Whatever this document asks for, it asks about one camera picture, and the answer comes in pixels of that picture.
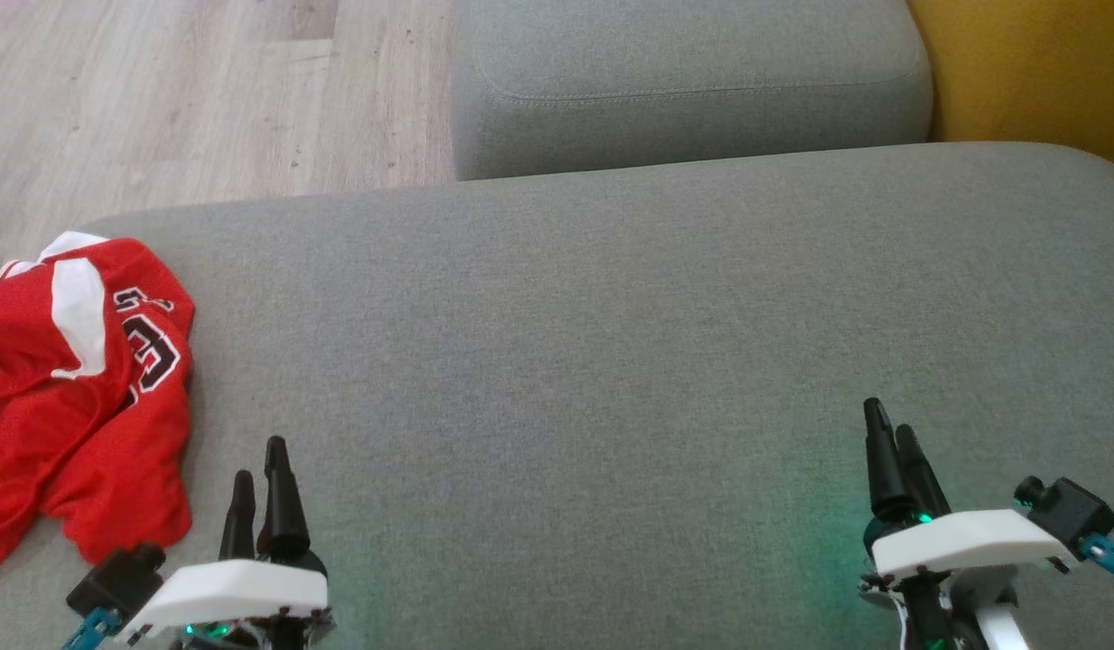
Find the red fabric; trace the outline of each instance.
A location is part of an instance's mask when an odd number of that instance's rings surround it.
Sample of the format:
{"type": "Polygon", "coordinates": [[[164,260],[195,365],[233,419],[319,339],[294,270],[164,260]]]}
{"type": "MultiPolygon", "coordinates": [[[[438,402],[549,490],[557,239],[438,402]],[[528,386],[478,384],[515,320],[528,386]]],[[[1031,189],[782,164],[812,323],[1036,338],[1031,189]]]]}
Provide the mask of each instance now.
{"type": "Polygon", "coordinates": [[[38,514],[61,518],[90,563],[139,542],[169,546],[193,525],[178,476],[193,301],[136,240],[41,262],[0,279],[0,562],[38,514]],[[99,282],[101,304],[67,292],[59,260],[79,260],[65,271],[79,266],[91,288],[99,282]],[[56,301],[102,314],[101,371],[53,376],[95,367],[81,366],[65,338],[56,301]]]}

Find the robotic arm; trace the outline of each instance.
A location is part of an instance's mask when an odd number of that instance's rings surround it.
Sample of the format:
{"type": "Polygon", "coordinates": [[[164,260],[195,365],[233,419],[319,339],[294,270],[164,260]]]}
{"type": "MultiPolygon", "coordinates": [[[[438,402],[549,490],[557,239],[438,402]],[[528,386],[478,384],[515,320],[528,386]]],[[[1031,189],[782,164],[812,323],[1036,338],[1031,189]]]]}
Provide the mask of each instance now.
{"type": "Polygon", "coordinates": [[[268,504],[253,543],[255,486],[241,469],[232,487],[219,560],[183,567],[164,581],[164,550],[141,543],[116,551],[67,596],[84,624],[63,650],[94,650],[108,638],[136,646],[177,629],[170,650],[306,650],[335,627],[329,572],[310,550],[309,527],[284,439],[264,458],[268,504]]]}
{"type": "Polygon", "coordinates": [[[1014,510],[954,513],[915,430],[863,404],[870,510],[863,545],[874,572],[859,592],[899,613],[902,650],[1027,650],[1016,625],[1018,565],[1069,572],[1093,561],[1114,575],[1114,511],[1068,478],[1027,477],[1014,510]]]}

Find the light wood flooring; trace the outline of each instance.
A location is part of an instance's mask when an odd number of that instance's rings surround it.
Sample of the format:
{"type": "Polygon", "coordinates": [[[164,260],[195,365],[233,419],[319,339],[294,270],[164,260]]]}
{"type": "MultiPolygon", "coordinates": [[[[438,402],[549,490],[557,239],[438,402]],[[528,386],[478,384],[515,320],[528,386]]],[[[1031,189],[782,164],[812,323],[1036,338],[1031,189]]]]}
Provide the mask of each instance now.
{"type": "Polygon", "coordinates": [[[0,0],[0,264],[121,213],[452,181],[453,0],[0,0]]]}

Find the gray cushion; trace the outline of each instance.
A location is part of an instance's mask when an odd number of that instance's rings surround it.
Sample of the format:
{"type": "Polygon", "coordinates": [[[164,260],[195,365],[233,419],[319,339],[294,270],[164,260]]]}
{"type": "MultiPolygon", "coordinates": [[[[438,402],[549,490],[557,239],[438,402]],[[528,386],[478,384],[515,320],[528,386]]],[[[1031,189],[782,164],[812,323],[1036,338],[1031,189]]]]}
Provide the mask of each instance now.
{"type": "Polygon", "coordinates": [[[461,180],[921,143],[903,0],[462,0],[461,180]]]}
{"type": "MultiPolygon", "coordinates": [[[[854,595],[862,400],[950,503],[1027,474],[1114,505],[1114,166],[911,145],[232,203],[98,223],[197,301],[195,525],[285,436],[331,649],[892,648],[854,595]]],[[[57,648],[84,566],[0,567],[0,648],[57,648]]],[[[1025,572],[1048,648],[1114,581],[1025,572]]]]}

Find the mustard yellow fabric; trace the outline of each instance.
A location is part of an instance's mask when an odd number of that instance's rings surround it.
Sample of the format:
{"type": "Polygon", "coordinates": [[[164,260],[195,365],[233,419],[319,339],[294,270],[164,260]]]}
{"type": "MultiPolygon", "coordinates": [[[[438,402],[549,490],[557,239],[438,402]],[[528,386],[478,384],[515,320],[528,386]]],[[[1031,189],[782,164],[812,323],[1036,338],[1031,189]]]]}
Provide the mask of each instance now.
{"type": "Polygon", "coordinates": [[[936,140],[1039,140],[1114,162],[1114,0],[908,0],[936,140]]]}

